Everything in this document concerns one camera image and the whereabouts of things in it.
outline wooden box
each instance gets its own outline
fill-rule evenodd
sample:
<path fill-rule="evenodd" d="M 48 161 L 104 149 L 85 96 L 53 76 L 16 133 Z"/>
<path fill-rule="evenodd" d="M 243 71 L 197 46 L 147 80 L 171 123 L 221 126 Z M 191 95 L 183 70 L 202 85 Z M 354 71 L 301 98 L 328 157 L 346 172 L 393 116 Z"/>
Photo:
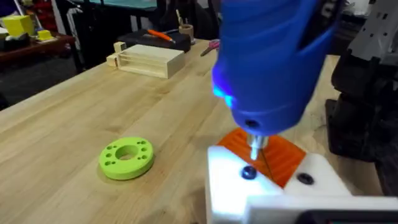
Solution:
<path fill-rule="evenodd" d="M 184 51 L 134 45 L 118 54 L 118 68 L 160 78 L 170 78 L 184 67 Z"/>

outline screw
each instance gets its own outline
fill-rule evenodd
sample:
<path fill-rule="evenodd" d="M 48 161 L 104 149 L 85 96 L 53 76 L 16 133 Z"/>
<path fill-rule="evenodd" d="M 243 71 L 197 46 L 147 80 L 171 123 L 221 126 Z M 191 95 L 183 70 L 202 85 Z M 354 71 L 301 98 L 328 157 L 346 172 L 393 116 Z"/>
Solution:
<path fill-rule="evenodd" d="M 253 166 L 245 166 L 242 170 L 242 177 L 246 180 L 252 180 L 256 178 L 257 171 Z"/>

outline wooden block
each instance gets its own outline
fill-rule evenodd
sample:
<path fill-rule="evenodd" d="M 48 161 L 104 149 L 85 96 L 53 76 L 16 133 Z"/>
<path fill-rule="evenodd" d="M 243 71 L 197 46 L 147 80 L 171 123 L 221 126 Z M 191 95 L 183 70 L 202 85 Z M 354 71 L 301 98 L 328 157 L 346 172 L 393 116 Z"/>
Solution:
<path fill-rule="evenodd" d="M 111 67 L 118 67 L 118 54 L 111 54 L 107 56 L 106 64 Z"/>
<path fill-rule="evenodd" d="M 134 45 L 118 54 L 118 68 L 160 78 L 170 78 L 184 67 L 182 50 Z"/>
<path fill-rule="evenodd" d="M 113 44 L 113 49 L 116 53 L 120 53 L 127 49 L 127 45 L 124 42 L 116 42 Z"/>

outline green 3d printed part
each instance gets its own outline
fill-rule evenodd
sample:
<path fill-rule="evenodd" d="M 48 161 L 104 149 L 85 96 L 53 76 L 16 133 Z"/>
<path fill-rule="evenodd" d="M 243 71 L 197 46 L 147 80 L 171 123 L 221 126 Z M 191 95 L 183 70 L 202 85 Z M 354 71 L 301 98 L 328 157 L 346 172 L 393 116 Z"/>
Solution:
<path fill-rule="evenodd" d="M 147 172 L 154 163 L 152 144 L 138 137 L 121 138 L 99 156 L 99 166 L 105 175 L 115 180 L 128 180 Z"/>

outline wooden workbench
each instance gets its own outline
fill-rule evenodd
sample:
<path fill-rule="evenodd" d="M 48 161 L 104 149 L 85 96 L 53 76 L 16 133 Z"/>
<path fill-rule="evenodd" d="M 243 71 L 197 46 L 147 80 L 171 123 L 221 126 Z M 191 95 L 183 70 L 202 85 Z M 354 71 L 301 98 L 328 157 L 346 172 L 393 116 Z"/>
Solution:
<path fill-rule="evenodd" d="M 102 64 L 0 112 L 0 223 L 205 223 L 206 149 L 236 127 L 213 96 L 216 52 L 200 57 L 206 46 L 199 40 L 170 80 Z M 349 179 L 346 160 L 327 150 L 323 105 L 338 96 L 336 61 L 327 58 L 300 124 L 282 135 Z M 125 136 L 148 139 L 155 164 L 109 180 L 98 156 Z"/>

